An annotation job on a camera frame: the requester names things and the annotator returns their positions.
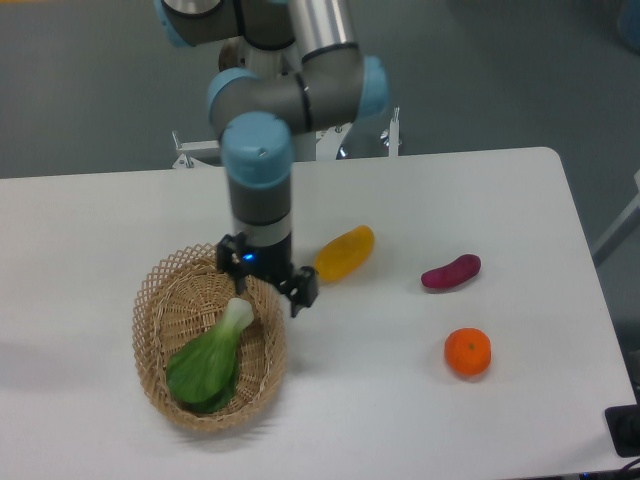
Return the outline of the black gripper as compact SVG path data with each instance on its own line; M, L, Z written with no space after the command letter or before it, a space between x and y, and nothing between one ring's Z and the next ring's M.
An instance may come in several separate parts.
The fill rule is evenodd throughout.
M310 308L318 296L316 270L292 263L291 234L268 246L249 244L244 233L226 234L216 246L216 265L233 281L237 294L245 292L248 276L274 286L288 299L291 317Z

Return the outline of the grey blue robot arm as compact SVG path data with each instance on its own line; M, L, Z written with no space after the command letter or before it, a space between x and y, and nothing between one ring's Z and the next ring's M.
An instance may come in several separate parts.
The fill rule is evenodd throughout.
M216 248L238 291L247 277L276 288L293 312L318 294L316 271L292 261L294 137L382 113L389 101L380 59L364 55L345 1L159 1L170 41L196 47L241 38L263 52L295 47L300 66L263 77L248 62L218 73L207 114L220 146L234 230Z

